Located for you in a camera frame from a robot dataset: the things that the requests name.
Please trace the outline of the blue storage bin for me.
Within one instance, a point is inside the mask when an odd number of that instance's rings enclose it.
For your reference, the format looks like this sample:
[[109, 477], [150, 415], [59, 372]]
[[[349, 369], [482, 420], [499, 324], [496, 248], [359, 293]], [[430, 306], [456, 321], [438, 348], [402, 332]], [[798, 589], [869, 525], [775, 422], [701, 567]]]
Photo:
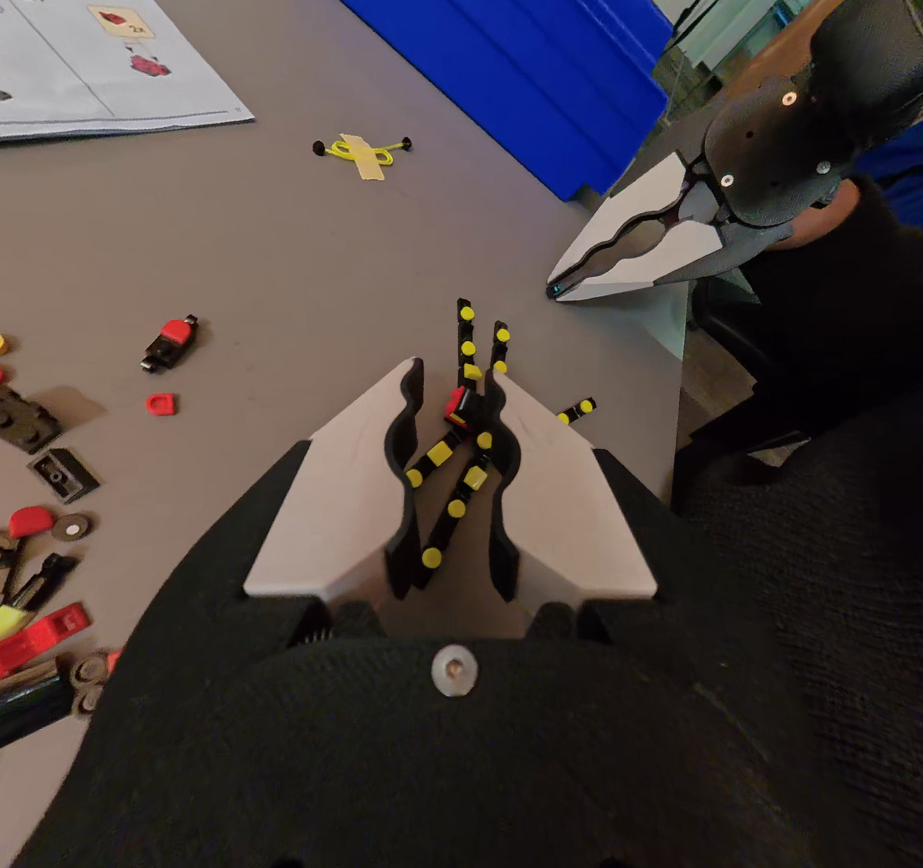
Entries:
[[666, 107], [652, 0], [340, 0], [563, 201], [603, 194]]

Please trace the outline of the person's black sweater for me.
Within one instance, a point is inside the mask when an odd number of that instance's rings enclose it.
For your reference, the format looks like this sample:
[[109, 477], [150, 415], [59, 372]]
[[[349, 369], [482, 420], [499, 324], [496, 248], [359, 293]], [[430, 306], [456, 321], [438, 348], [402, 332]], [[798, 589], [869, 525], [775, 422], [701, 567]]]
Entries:
[[780, 467], [714, 461], [677, 512], [773, 622], [824, 763], [882, 865], [921, 866], [921, 389]]

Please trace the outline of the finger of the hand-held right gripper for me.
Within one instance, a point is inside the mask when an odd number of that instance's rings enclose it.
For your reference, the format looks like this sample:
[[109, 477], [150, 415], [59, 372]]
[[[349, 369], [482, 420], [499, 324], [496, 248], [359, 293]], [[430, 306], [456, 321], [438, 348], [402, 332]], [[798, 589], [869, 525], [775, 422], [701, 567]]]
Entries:
[[583, 227], [595, 219], [606, 228], [617, 228], [617, 233], [614, 247], [604, 252], [599, 267], [586, 266], [579, 275], [600, 274], [604, 267], [620, 259], [650, 251], [663, 239], [665, 231], [680, 221], [691, 219], [713, 225], [706, 216], [714, 217], [717, 208], [717, 201], [707, 182], [698, 177], [688, 177], [686, 165], [679, 155], [671, 154], [626, 188], [607, 198]]
[[571, 303], [634, 292], [726, 273], [769, 246], [792, 235], [791, 223], [751, 228], [729, 223], [720, 228], [685, 220], [668, 228], [650, 251], [620, 259], [600, 274], [579, 275], [598, 268], [604, 252], [614, 247], [617, 228], [591, 220], [549, 277], [549, 298]]

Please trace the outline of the person's right hand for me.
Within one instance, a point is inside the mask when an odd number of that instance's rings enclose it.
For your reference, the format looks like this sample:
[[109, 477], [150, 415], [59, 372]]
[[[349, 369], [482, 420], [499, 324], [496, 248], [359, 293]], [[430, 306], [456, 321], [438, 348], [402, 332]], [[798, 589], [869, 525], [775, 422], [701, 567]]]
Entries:
[[829, 205], [802, 211], [791, 222], [791, 235], [770, 245], [767, 251], [795, 250], [822, 239], [847, 221], [860, 201], [860, 186], [853, 180], [843, 180]]

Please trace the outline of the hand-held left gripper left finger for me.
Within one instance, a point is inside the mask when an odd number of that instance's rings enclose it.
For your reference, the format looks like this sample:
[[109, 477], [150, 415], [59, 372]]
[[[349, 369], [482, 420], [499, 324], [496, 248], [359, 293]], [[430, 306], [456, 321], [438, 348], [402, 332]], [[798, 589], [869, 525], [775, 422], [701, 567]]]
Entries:
[[405, 473], [424, 364], [409, 358], [314, 432], [263, 541], [249, 597], [313, 596], [379, 608], [410, 592], [421, 542]]

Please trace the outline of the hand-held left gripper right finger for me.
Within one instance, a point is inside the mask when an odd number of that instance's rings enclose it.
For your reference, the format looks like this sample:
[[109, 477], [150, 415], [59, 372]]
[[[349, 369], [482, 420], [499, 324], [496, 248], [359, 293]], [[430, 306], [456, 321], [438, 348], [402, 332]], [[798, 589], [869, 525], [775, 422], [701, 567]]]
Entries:
[[504, 374], [488, 372], [486, 419], [499, 473], [491, 582], [534, 617], [548, 603], [646, 601], [657, 583], [591, 444]]

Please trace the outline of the lego instruction booklet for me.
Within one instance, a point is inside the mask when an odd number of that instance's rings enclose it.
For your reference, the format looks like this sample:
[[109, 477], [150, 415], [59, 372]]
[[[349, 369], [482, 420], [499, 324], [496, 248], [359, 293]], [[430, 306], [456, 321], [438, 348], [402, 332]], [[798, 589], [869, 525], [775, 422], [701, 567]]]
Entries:
[[1, 139], [255, 119], [154, 0], [1, 0]]

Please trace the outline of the black yellow lego spider model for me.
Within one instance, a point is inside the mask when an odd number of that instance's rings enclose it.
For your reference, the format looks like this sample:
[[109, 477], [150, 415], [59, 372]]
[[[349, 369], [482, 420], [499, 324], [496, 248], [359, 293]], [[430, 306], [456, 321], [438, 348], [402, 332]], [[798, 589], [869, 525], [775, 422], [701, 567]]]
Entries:
[[486, 398], [478, 391], [484, 374], [475, 359], [475, 311], [467, 298], [458, 298], [456, 313], [458, 376], [457, 386], [444, 408], [447, 431], [409, 466], [405, 476], [417, 490], [459, 449], [470, 447], [471, 455], [422, 547], [421, 560], [413, 575], [413, 584], [419, 589], [429, 584], [442, 564], [459, 522], [466, 515], [472, 498], [487, 481], [493, 465], [493, 437], [486, 419]]

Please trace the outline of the person's right forearm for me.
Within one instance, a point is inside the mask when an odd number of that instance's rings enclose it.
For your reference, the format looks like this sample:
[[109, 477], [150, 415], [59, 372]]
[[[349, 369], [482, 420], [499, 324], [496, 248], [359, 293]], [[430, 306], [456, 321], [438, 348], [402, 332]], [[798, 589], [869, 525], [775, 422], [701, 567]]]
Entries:
[[866, 177], [852, 215], [822, 239], [763, 251], [741, 271], [791, 370], [871, 405], [921, 386], [921, 230]]

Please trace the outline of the black and red lego assembly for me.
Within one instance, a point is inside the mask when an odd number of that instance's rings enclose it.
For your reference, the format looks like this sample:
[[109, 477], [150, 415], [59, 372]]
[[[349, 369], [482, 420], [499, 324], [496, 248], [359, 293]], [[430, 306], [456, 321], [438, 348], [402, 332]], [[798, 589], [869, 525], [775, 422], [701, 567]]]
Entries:
[[191, 350], [197, 338], [199, 320], [194, 315], [165, 323], [140, 362], [143, 371], [158, 373], [173, 369]]

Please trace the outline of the pile of lego pieces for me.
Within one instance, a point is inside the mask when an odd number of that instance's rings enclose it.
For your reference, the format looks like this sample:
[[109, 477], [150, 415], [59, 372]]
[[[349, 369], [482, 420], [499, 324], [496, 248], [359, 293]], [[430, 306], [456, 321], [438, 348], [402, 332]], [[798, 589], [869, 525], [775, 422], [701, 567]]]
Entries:
[[[54, 446], [61, 422], [43, 405], [25, 398], [2, 370], [2, 442], [31, 458], [29, 470], [62, 506], [73, 505], [100, 486], [67, 448]], [[52, 551], [21, 583], [23, 551], [32, 539], [48, 536], [61, 546], [92, 533], [96, 521], [85, 513], [59, 514], [45, 505], [27, 505], [2, 520], [1, 745], [7, 747], [68, 716], [89, 717], [112, 676], [120, 651], [94, 650], [73, 661], [52, 652], [89, 629], [82, 603], [45, 612], [79, 559]]]

